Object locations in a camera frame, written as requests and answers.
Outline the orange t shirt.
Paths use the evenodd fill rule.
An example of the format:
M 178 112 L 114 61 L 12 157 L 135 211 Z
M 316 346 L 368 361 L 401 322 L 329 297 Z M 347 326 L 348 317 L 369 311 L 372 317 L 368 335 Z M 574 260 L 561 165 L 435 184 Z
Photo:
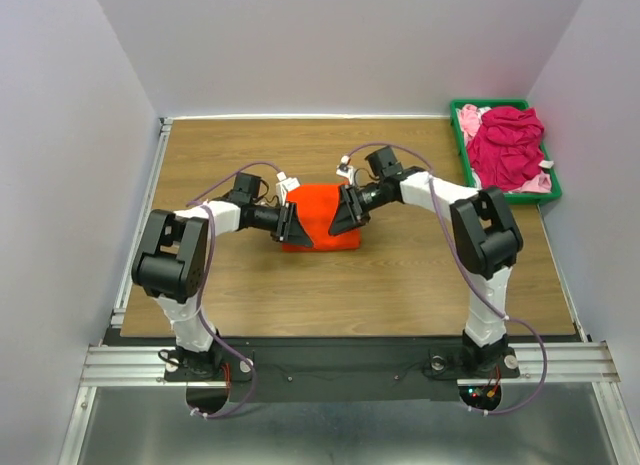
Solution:
M 313 246 L 283 244 L 284 252 L 337 252 L 360 247 L 358 229 L 337 236 L 329 234 L 339 204 L 338 184 L 303 184 L 289 192 L 287 200 L 296 204 L 299 221 Z

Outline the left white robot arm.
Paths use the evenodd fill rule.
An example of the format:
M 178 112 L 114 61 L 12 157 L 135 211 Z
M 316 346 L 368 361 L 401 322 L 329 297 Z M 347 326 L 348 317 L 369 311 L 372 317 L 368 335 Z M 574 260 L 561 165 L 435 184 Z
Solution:
M 277 174 L 275 205 L 260 202 L 261 177 L 238 173 L 233 187 L 213 200 L 186 210 L 150 212 L 131 267 L 133 283 L 162 309 L 176 346 L 159 353 L 173 380 L 212 380 L 228 370 L 229 355 L 216 342 L 219 333 L 205 317 L 203 293 L 212 264 L 215 240 L 227 233 L 263 230 L 281 244 L 310 247 L 313 242 L 289 202 L 300 182 Z

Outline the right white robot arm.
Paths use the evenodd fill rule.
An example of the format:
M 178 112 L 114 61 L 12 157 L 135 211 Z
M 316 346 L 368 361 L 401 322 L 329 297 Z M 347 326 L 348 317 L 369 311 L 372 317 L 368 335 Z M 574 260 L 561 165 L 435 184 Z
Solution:
M 524 244 L 504 194 L 496 187 L 478 190 L 443 180 L 430 166 L 404 167 L 391 145 L 370 153 L 366 161 L 374 180 L 365 186 L 356 184 L 349 154 L 336 167 L 347 182 L 339 187 L 328 233 L 338 236 L 360 228 L 373 210 L 390 203 L 433 212 L 470 289 L 460 363 L 472 375 L 484 374 L 499 364 L 508 347 L 507 286 Z

